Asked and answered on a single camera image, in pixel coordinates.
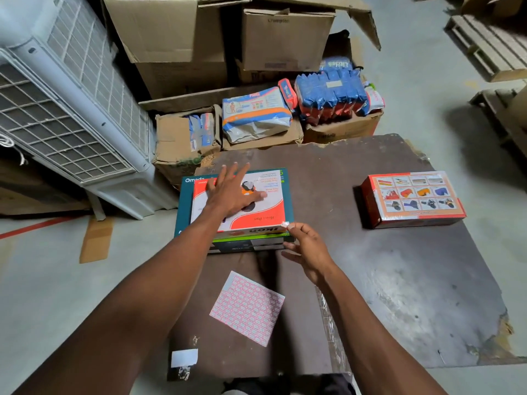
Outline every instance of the air cooler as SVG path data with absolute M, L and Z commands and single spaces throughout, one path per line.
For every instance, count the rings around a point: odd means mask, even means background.
M 0 47 L 1 133 L 136 219 L 178 205 L 86 0 L 0 0 Z

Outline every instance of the finger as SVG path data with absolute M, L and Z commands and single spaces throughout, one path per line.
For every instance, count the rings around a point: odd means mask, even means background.
M 216 186 L 220 186 L 221 183 L 223 183 L 223 180 L 225 180 L 225 175 L 227 174 L 227 166 L 221 165 L 220 174 L 218 175 L 218 180 L 216 181 Z
M 211 177 L 210 179 L 207 180 L 207 191 L 212 191 L 214 189 L 215 189 L 214 177 Z
M 315 231 L 315 229 L 307 223 L 293 222 L 291 224 L 295 225 L 296 228 L 300 229 L 303 233 L 306 233 L 311 237 L 318 236 L 318 233 Z
M 250 167 L 251 167 L 251 164 L 247 162 L 236 175 L 236 179 L 240 179 L 240 184 L 241 184 L 241 181 L 243 180 L 243 177 L 245 176 L 245 173 L 247 173 Z
M 298 245 L 298 244 L 293 244 L 293 243 L 284 241 L 284 248 L 287 248 L 289 251 L 296 252 L 297 254 L 301 254 L 302 253 L 301 250 L 300 250 L 300 245 Z
M 225 177 L 227 179 L 232 179 L 232 177 L 234 176 L 234 172 L 236 172 L 236 170 L 238 170 L 238 162 L 234 162 L 234 164 L 232 164 L 232 166 L 229 167 L 229 170 L 227 171 L 227 174 Z
M 300 255 L 295 255 L 290 252 L 282 251 L 282 256 L 286 259 L 289 259 L 290 261 L 296 262 L 300 265 L 304 265 L 304 258 L 302 258 Z
M 299 241 L 302 241 L 302 239 L 307 237 L 307 234 L 297 228 L 295 226 L 296 224 L 297 223 L 291 223 L 289 226 L 287 226 L 287 231 L 293 234 L 294 238 L 298 239 Z
M 246 200 L 247 205 L 249 205 L 251 202 L 258 202 L 266 197 L 267 193 L 265 191 L 255 191 L 252 194 L 244 195 L 243 199 Z

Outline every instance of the red floor line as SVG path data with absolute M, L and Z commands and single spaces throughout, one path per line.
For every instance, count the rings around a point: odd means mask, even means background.
M 46 220 L 46 221 L 41 222 L 41 223 L 32 224 L 32 225 L 27 226 L 27 227 L 18 228 L 18 229 L 13 230 L 13 231 L 8 231 L 7 233 L 2 233 L 2 234 L 0 234 L 0 239 L 6 239 L 6 238 L 12 237 L 14 235 L 27 233 L 29 231 L 36 230 L 38 228 L 52 226 L 52 225 L 57 224 L 57 223 L 67 222 L 68 220 L 77 219 L 77 218 L 80 218 L 80 216 L 64 216 L 62 218 L 49 219 L 49 220 Z

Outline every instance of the air cooler grille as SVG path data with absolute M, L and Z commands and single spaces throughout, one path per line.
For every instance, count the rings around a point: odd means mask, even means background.
M 148 114 L 112 65 L 106 30 L 86 0 L 63 1 L 47 44 L 148 158 Z
M 10 64 L 0 66 L 0 129 L 81 182 L 132 170 Z

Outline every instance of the orange and white box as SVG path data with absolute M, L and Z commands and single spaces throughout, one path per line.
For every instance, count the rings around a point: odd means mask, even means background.
M 361 189 L 372 228 L 448 225 L 466 217 L 443 171 L 370 175 Z
M 206 187 L 207 179 L 194 182 L 191 223 L 201 214 L 207 203 L 209 197 Z M 241 192 L 249 195 L 255 191 L 265 191 L 267 197 L 252 202 L 234 216 L 223 219 L 215 239 L 287 231 L 282 226 L 286 212 L 280 170 L 247 173 L 241 182 Z

